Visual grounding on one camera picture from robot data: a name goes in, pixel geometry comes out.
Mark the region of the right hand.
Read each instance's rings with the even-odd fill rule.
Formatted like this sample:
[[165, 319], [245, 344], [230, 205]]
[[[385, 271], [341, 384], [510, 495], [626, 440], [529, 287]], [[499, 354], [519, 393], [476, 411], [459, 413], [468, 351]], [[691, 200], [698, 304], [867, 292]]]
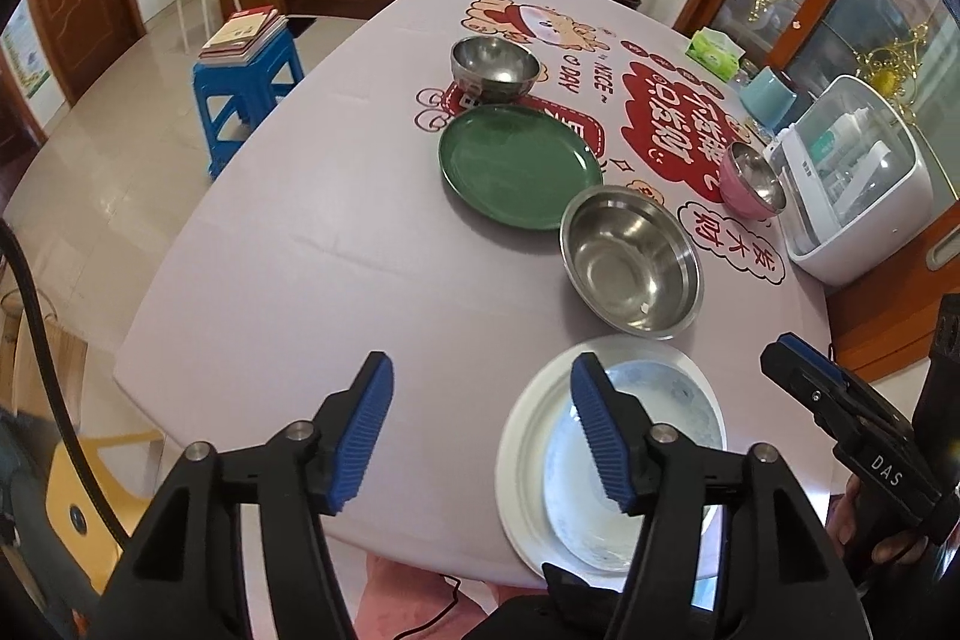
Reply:
[[880, 539], [875, 536], [877, 526], [869, 526], [866, 531], [861, 530], [864, 521], [867, 521], [867, 500], [862, 497], [862, 481], [851, 474], [843, 494], [833, 500], [825, 525], [833, 551], [839, 559], [844, 559], [846, 552], [855, 542], [875, 542], [871, 551], [871, 560], [875, 565], [911, 565], [918, 562], [929, 548], [929, 539], [919, 536], [916, 531], [901, 530]]

